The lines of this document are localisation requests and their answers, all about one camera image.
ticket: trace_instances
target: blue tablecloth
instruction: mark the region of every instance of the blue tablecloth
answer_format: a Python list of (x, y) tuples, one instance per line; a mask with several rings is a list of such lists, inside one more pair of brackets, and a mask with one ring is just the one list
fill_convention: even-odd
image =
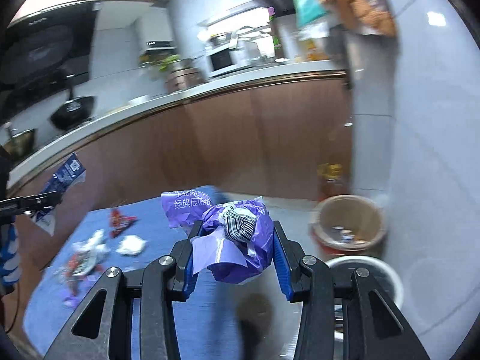
[[(213, 204), (225, 203), (226, 198), (213, 187), (200, 187)], [(129, 204), (121, 208), (124, 215), (136, 215), (138, 221), (119, 237), (108, 239), (110, 254), (105, 268), (118, 266), (135, 269), (147, 266), (154, 259), (168, 254), (174, 243), (185, 239), (182, 229), (170, 229), (160, 198)], [(23, 328), (37, 351), (44, 355), (64, 323), (73, 312), (62, 304), (65, 284), (53, 273), (72, 255), (72, 244), (83, 242), (99, 229), (109, 230), (109, 209), (89, 212), (53, 260), (28, 303)], [(116, 252), (123, 235), (135, 234), (148, 241), (146, 249), (136, 257)], [(241, 353), (240, 336), (235, 311), (229, 299), (230, 286), (213, 279), (210, 271), (201, 271), (195, 291), (186, 303), (174, 302), (175, 326), (182, 360), (238, 359)], [(86, 291), (81, 288), (81, 295)], [(139, 359), (139, 300), (133, 306), (132, 359)]]

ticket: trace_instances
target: kitchen counter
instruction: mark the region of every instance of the kitchen counter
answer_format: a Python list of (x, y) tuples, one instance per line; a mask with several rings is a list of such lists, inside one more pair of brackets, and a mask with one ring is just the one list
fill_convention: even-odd
[(46, 145), (16, 166), (10, 173), (9, 191), (14, 194), (37, 174), (62, 159), (68, 154), (68, 151), (73, 152), (91, 140), (133, 123), (145, 114), (223, 93), (291, 81), (312, 80), (325, 76), (346, 78), (346, 71), (339, 68), (334, 61), (301, 62), (260, 68), (216, 79), (185, 91), (157, 97), (148, 102), (99, 117)]

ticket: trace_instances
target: white countertop edge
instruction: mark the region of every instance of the white countertop edge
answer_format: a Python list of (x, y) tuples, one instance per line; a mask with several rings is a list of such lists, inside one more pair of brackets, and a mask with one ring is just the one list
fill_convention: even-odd
[(98, 119), (95, 119), (90, 123), (69, 132), (61, 138), (58, 138), (54, 142), (46, 145), (45, 147), (42, 147), (40, 150), (28, 157), (25, 161), (18, 164), (18, 166), (16, 166), (10, 172), (8, 188), (12, 187), (23, 176), (32, 172), (36, 167), (39, 167), (47, 159), (55, 156), (66, 147), (75, 144), (76, 142), (102, 130), (103, 128), (106, 128), (114, 123), (126, 119), (127, 117), (140, 114), (141, 112), (148, 111), (161, 105), (176, 102), (178, 100), (186, 100), (190, 97), (201, 95), (202, 93), (215, 91), (219, 88), (225, 88), (239, 83), (247, 83), (248, 81), (259, 80), (274, 76), (283, 76), (286, 74), (334, 70), (338, 70), (338, 66), (336, 66), (332, 61), (299, 62), (294, 64), (284, 64), (279, 66), (266, 67), (263, 69), (238, 73), (233, 76), (217, 79), (215, 81), (189, 88), (185, 91), (179, 91), (169, 95), (157, 97), (145, 103), (134, 105), (132, 107), (99, 117)]

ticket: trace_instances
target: microwave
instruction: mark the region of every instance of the microwave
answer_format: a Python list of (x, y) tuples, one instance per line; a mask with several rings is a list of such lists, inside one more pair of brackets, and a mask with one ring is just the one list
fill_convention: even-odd
[(226, 43), (207, 50), (206, 61), (208, 77), (213, 78), (232, 71), (249, 68), (251, 66), (251, 55), (248, 52), (248, 47), (241, 46), (231, 50), (230, 44)]

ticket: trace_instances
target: brown cabinet door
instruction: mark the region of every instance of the brown cabinet door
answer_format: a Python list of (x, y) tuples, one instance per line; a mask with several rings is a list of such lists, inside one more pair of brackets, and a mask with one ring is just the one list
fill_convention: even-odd
[(266, 169), (251, 91), (188, 104), (209, 182), (223, 191), (263, 195)]
[(340, 163), (350, 176), (350, 93), (342, 81), (294, 82), (250, 92), (269, 196), (315, 200), (319, 164)]

